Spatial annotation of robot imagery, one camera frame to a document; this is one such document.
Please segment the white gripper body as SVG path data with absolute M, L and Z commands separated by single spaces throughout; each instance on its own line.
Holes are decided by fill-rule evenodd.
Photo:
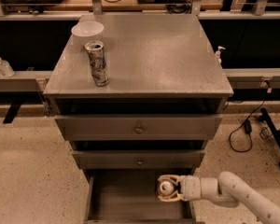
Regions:
M 201 199 L 201 181 L 193 175 L 182 175 L 180 180 L 180 194 L 185 202 L 198 201 Z

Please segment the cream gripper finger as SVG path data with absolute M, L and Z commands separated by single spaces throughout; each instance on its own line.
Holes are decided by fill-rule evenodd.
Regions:
M 180 175 L 161 175 L 158 178 L 158 182 L 164 182 L 164 181 L 169 181 L 173 183 L 174 185 L 177 185 L 181 181 L 181 176 Z
M 169 196 L 159 195 L 158 199 L 160 201 L 166 202 L 166 203 L 179 202 L 179 201 L 182 200 L 181 195 L 179 193 L 174 193 L 174 194 L 169 195 Z

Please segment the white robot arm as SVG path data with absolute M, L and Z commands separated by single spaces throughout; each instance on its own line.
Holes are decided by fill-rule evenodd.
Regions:
M 242 203 L 263 224 L 280 224 L 280 207 L 231 172 L 222 172 L 218 178 L 161 175 L 157 194 L 162 202 L 168 203 L 207 200 L 229 208 Z

